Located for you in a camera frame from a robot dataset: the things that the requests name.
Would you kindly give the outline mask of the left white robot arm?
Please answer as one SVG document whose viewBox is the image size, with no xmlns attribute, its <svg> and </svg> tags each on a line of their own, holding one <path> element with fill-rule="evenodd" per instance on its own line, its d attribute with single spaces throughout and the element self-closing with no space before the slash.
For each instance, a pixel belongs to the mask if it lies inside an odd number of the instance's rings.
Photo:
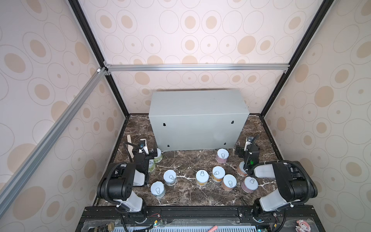
<svg viewBox="0 0 371 232">
<path fill-rule="evenodd" d="M 148 155 L 134 154 L 133 162 L 110 163 L 98 184 L 97 197 L 129 213 L 141 212 L 145 202 L 133 188 L 148 184 L 149 163 L 156 156 L 152 150 Z"/>
</svg>

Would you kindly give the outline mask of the pink can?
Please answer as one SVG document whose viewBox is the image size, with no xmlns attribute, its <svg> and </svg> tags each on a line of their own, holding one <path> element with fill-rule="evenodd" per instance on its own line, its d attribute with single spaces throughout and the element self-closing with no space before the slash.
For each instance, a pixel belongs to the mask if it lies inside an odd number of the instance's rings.
<svg viewBox="0 0 371 232">
<path fill-rule="evenodd" d="M 258 189 L 258 182 L 253 177 L 246 177 L 242 183 L 242 190 L 246 193 L 253 193 Z"/>
<path fill-rule="evenodd" d="M 219 149 L 216 154 L 216 161 L 218 163 L 226 163 L 229 157 L 229 152 L 226 149 Z"/>
</svg>

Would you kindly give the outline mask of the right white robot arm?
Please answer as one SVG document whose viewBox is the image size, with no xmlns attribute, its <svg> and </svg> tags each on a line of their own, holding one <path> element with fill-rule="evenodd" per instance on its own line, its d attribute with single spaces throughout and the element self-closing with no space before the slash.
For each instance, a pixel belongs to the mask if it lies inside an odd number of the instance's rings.
<svg viewBox="0 0 371 232">
<path fill-rule="evenodd" d="M 300 162 L 276 160 L 260 163 L 260 148 L 253 143 L 244 148 L 237 146 L 235 154 L 243 158 L 242 170 L 247 174 L 244 188 L 252 190 L 252 181 L 258 178 L 273 179 L 277 184 L 273 192 L 254 201 L 252 214 L 257 216 L 263 212 L 301 206 L 317 197 L 317 186 Z"/>
</svg>

